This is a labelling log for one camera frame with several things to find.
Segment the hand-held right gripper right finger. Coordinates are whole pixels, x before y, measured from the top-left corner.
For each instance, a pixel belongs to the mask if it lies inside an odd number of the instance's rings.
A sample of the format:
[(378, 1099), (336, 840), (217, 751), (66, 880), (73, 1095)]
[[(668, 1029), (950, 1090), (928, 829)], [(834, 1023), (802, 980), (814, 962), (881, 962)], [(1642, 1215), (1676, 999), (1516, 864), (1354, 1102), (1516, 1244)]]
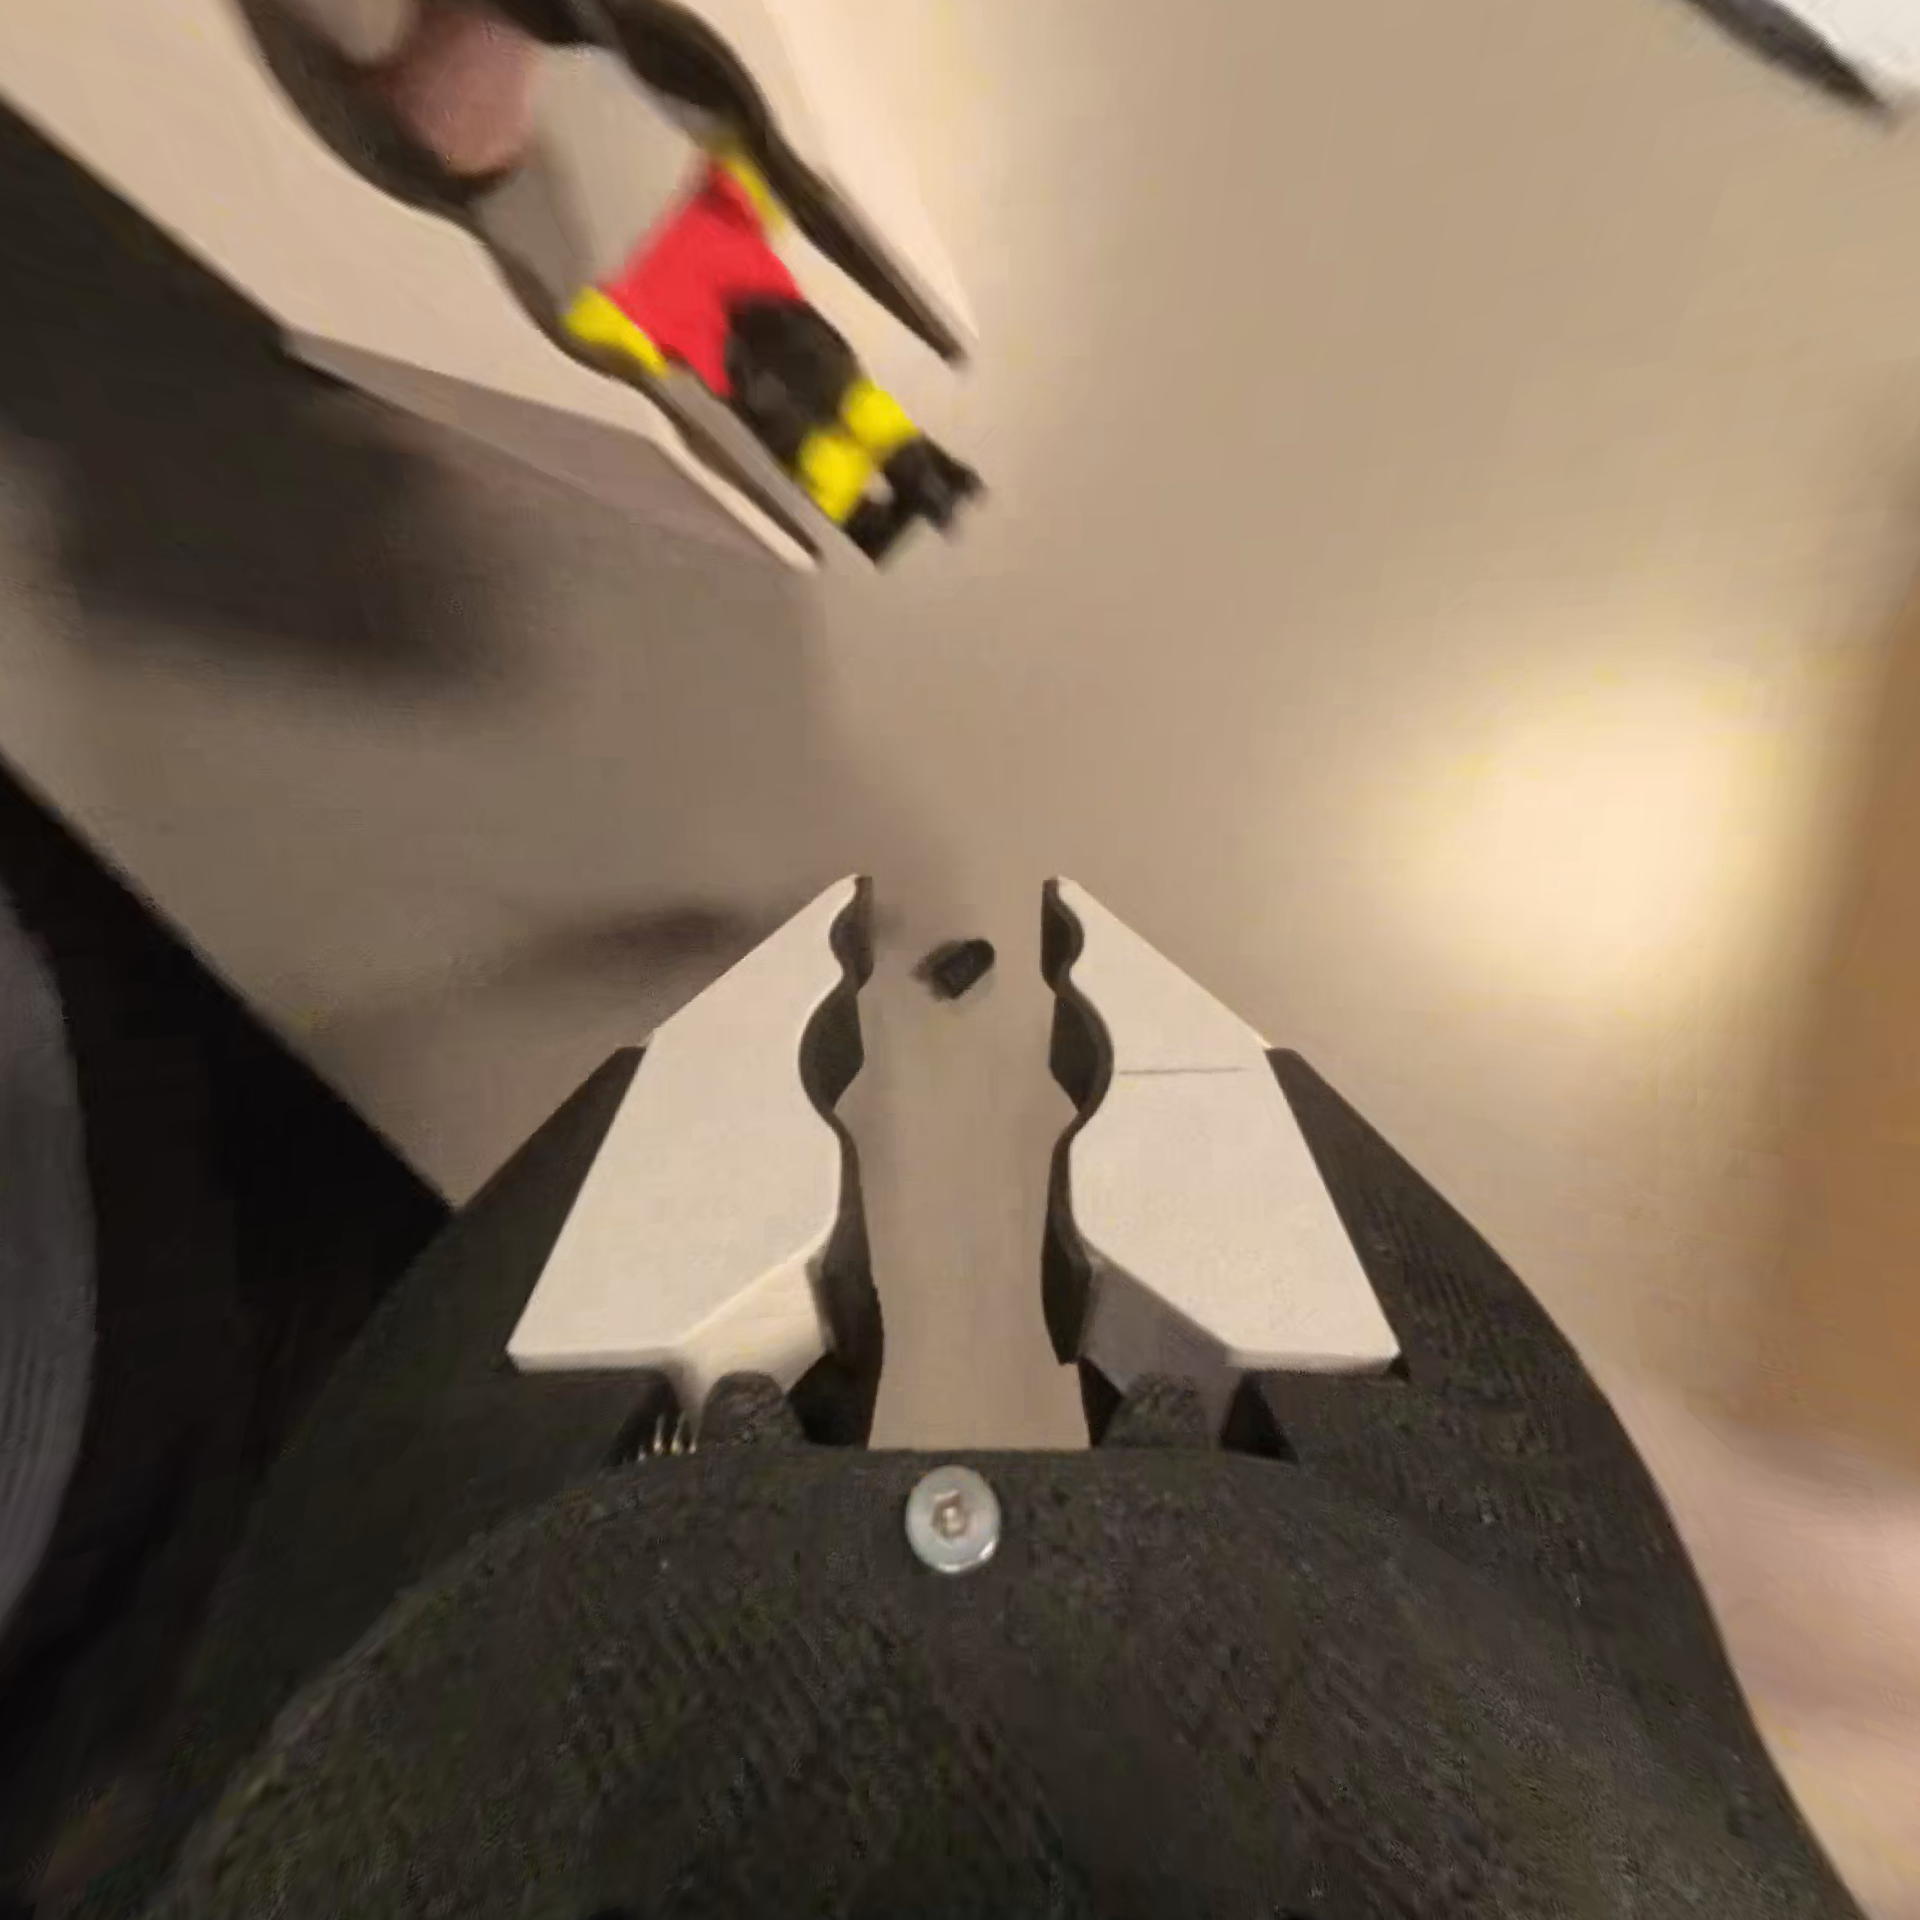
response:
[(1163, 1375), (1380, 1378), (1402, 1358), (1264, 1035), (1069, 878), (1040, 902), (1050, 1154), (1040, 1291), (1059, 1362)]

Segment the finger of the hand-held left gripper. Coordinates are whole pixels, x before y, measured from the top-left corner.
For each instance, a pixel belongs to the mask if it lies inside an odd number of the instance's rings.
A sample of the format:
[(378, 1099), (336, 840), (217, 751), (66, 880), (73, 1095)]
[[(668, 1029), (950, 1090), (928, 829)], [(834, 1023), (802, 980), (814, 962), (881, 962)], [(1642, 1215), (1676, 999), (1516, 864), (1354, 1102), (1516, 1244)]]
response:
[(6, 2), (3, 86), (6, 108), (252, 299), (306, 367), (728, 557), (857, 562), (693, 380), (638, 383), (574, 356), (482, 235), (357, 172), (237, 5)]
[(941, 362), (970, 362), (972, 303), (851, 5), (606, 2), (592, 43), (691, 138), (746, 157), (814, 250)]

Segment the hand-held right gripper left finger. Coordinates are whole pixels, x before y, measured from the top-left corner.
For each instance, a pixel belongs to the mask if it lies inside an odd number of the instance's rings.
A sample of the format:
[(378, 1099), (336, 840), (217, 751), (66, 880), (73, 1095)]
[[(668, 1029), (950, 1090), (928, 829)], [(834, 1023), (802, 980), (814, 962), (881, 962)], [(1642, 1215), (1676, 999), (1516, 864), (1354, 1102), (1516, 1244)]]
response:
[(860, 1365), (878, 1303), (857, 1152), (873, 887), (828, 885), (642, 1044), (507, 1355), (529, 1375)]

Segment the black red yellow lego assembly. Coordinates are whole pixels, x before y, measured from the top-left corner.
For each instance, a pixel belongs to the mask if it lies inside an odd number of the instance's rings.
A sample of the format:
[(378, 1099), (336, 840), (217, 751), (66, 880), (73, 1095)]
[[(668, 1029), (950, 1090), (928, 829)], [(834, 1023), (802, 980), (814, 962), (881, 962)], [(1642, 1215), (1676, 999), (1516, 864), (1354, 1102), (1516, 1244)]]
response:
[(753, 160), (713, 150), (628, 258), (568, 302), (561, 336), (765, 511), (804, 507), (883, 565), (918, 528), (949, 538), (986, 487), (802, 292), (782, 221)]

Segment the person's left hand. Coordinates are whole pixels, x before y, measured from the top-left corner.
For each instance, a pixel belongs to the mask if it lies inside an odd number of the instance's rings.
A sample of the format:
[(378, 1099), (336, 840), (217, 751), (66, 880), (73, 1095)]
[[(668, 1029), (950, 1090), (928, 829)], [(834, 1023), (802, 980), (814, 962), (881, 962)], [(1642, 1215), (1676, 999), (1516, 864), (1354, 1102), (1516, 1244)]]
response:
[(453, 176), (523, 165), (538, 135), (539, 43), (482, 2), (373, 5), (368, 72), (401, 131)]

